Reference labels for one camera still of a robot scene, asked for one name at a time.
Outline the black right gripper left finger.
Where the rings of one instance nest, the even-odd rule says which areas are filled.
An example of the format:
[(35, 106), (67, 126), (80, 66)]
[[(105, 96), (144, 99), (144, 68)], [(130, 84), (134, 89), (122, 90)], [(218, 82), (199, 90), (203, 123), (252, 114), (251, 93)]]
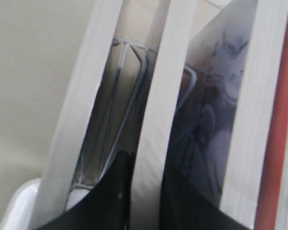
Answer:
[(75, 206), (40, 230), (126, 230), (134, 157), (117, 156), (100, 182)]

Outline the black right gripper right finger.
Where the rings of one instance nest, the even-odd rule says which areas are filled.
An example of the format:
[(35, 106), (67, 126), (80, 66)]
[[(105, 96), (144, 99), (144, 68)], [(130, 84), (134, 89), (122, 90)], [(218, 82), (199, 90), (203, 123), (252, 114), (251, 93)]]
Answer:
[(171, 143), (165, 164), (161, 230), (252, 230), (221, 211), (230, 134), (215, 134), (208, 143), (192, 136)]

